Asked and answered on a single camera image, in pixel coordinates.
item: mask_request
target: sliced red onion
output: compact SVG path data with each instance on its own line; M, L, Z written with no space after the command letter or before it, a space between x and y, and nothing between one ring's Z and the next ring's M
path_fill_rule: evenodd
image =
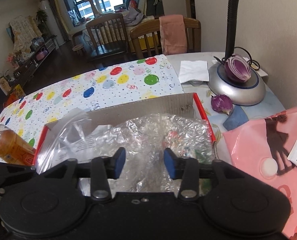
M232 57L228 58L224 69L227 77L236 83L245 83L251 78L249 64L238 54L233 54Z
M224 112L227 115L233 109L232 100L227 95L218 95L211 98L212 109L216 112Z

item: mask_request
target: stool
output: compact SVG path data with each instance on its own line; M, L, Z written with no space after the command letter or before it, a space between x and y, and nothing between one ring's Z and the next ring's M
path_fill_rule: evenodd
M75 47L72 48L72 51L76 51L76 53L80 56L83 56L83 48L84 45L83 44L78 44Z

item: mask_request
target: plastic bottle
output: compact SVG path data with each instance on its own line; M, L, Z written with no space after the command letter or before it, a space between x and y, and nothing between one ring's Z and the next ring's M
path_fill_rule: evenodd
M7 163L33 165L35 149L14 131L0 124L0 157Z

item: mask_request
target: balloon pattern paper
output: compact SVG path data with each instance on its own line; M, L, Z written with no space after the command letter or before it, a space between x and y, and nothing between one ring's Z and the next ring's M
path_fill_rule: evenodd
M7 106L0 123L36 148L44 125L76 107L92 111L181 93L175 70L164 55L158 55L102 67L42 88Z

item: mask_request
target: lamp neck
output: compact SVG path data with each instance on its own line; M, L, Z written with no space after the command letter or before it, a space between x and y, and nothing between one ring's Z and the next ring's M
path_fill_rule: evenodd
M239 0L229 0L228 3L228 24L226 32L225 60L232 56L235 47L236 20L238 16Z

